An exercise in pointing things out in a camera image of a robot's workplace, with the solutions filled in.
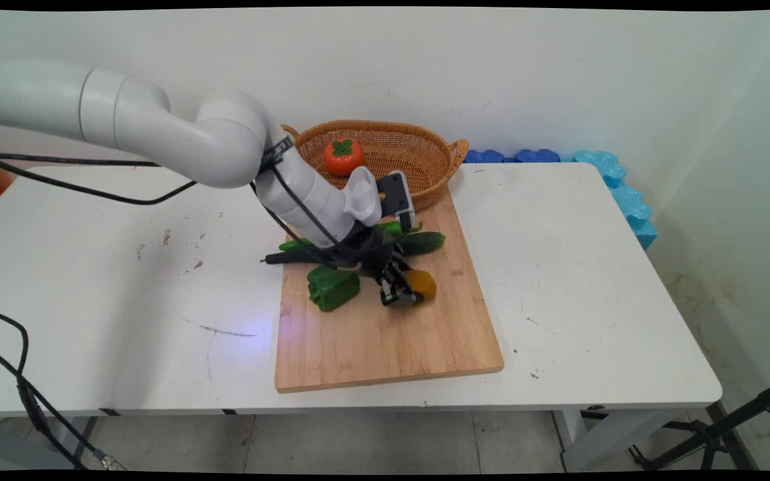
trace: floor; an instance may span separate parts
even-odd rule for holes
[[[678,420],[700,418],[691,411]],[[594,426],[588,421],[587,426]],[[27,418],[0,427],[49,447]],[[638,444],[653,457],[687,438],[660,430]],[[172,472],[469,474],[563,472],[550,412],[272,414],[98,418],[90,440],[128,469]],[[669,469],[698,469],[695,453]],[[102,469],[89,453],[91,469]],[[735,469],[727,454],[715,469]],[[638,471],[626,453],[594,471]]]

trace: cable connector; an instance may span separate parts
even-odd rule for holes
[[[118,460],[109,456],[109,454],[105,454],[103,450],[95,450],[94,457],[100,460],[100,463],[103,465],[103,469],[106,471],[129,471],[129,469],[126,469],[121,463],[118,462]]]

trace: wicker basket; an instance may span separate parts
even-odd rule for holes
[[[395,170],[406,174],[415,210],[429,207],[444,192],[447,180],[468,153],[468,140],[447,144],[430,130],[407,123],[333,121],[302,134],[287,125],[281,127],[293,135],[302,158],[336,188],[343,188],[349,178],[329,173],[323,150],[333,140],[357,140],[364,149],[364,165],[377,179]]]

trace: cutting board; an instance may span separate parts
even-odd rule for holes
[[[379,286],[361,278],[361,292],[331,313],[308,299],[313,264],[283,265],[275,359],[279,393],[396,383],[504,368],[501,348],[471,264],[462,227],[446,191],[416,214],[422,231],[438,231],[441,249],[408,259],[436,279],[433,301],[385,307]]]

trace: cucumber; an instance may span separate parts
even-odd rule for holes
[[[441,232],[416,232],[403,237],[400,247],[403,247],[403,255],[406,256],[425,255],[444,246],[444,240]]]
[[[400,223],[397,221],[381,223],[379,224],[379,227],[384,228],[388,234],[394,235],[394,237],[400,237],[400,235],[403,235],[403,228],[400,227]],[[424,228],[424,223],[420,222],[418,227],[411,228],[409,232],[418,232],[422,228]],[[302,238],[302,244],[304,246],[312,246],[311,241],[307,238]],[[286,253],[288,251],[298,249],[299,247],[301,246],[296,242],[296,240],[288,240],[286,243],[278,246],[278,250]]]

